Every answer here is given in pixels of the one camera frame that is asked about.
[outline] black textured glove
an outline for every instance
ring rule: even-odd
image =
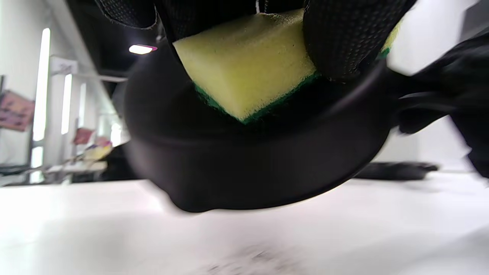
[[[257,12],[255,0],[96,0],[111,20],[148,28],[161,18],[168,42]],[[305,7],[306,49],[318,71],[346,81],[369,68],[416,0],[261,0],[261,12]]]
[[[401,112],[401,132],[416,133],[450,115],[472,148],[469,159],[489,178],[489,32],[461,42],[410,81],[418,87],[409,93],[434,92],[445,108],[422,106]]]

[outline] ceiling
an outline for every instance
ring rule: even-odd
[[[134,62],[140,58],[129,52],[135,44],[156,46],[158,28],[140,30],[112,23],[94,0],[67,0],[83,40],[100,75],[126,77]],[[116,84],[104,83],[109,96]]]

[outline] pink sign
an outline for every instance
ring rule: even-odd
[[[14,92],[0,95],[0,127],[24,132],[34,117],[35,103]]]
[[[88,144],[90,141],[90,137],[93,134],[93,130],[87,128],[78,128],[76,130],[76,136],[73,140],[75,145]]]

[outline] yellow sponge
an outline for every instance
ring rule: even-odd
[[[178,40],[190,78],[226,113],[247,123],[315,77],[302,35],[304,10],[256,14]]]
[[[396,40],[397,38],[397,35],[399,34],[399,30],[400,30],[400,24],[401,24],[402,21],[400,21],[395,27],[394,29],[392,30],[391,34],[389,35],[389,37],[387,38],[387,40],[385,41],[385,44],[384,44],[384,47],[382,47],[382,51],[380,51],[380,55],[381,57],[387,57],[387,55],[389,54],[389,52],[391,51],[391,48],[392,46],[394,45],[394,41]]]

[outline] white table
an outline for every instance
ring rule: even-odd
[[[489,274],[489,189],[432,177],[204,214],[175,209],[146,181],[2,188],[0,274]]]

